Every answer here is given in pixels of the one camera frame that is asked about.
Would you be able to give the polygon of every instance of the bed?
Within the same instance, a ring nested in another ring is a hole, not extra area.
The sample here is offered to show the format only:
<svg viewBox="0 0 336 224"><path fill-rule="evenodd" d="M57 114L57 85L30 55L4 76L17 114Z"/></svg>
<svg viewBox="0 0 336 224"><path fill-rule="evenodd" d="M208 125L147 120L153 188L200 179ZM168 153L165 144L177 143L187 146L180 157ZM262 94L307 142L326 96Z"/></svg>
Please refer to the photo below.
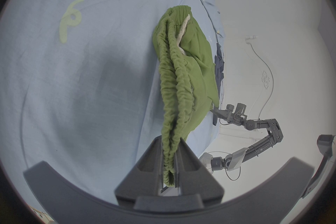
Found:
<svg viewBox="0 0 336 224"><path fill-rule="evenodd" d="M22 173L41 160L116 203L115 187L161 133L151 37L177 5L191 7L213 57L217 43L223 52L214 0L8 0L0 17L0 159L29 205L42 209ZM188 136L197 156L218 135L212 121L209 112Z"/></svg>

